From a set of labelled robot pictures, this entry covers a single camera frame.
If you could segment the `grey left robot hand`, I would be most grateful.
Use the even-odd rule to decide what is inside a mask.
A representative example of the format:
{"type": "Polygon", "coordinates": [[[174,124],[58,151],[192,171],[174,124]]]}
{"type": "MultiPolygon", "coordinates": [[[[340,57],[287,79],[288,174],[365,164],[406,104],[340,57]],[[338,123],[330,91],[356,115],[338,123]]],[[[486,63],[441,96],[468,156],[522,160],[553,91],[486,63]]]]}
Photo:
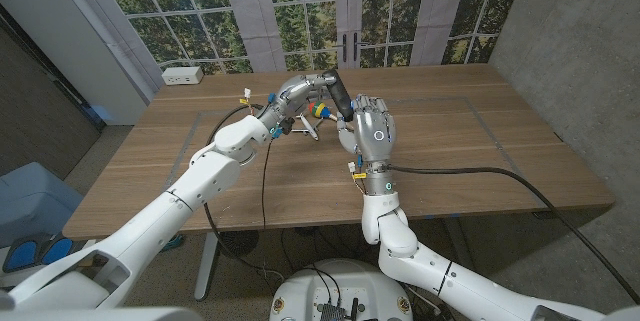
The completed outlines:
{"type": "Polygon", "coordinates": [[[321,94],[323,89],[334,100],[338,100],[346,91],[336,70],[294,76],[274,94],[257,119],[268,131],[276,129],[285,119],[298,115],[309,103],[310,98],[321,94]]]}

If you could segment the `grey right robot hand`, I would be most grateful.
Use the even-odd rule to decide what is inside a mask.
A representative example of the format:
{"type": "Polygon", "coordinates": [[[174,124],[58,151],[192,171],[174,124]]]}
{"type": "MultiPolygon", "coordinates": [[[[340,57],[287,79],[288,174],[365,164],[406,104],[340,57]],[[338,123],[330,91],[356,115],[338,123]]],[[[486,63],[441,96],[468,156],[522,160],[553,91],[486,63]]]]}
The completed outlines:
{"type": "Polygon", "coordinates": [[[339,107],[336,123],[343,148],[366,162],[386,162],[396,140],[396,127],[385,101],[358,95],[349,108],[339,107]]]}

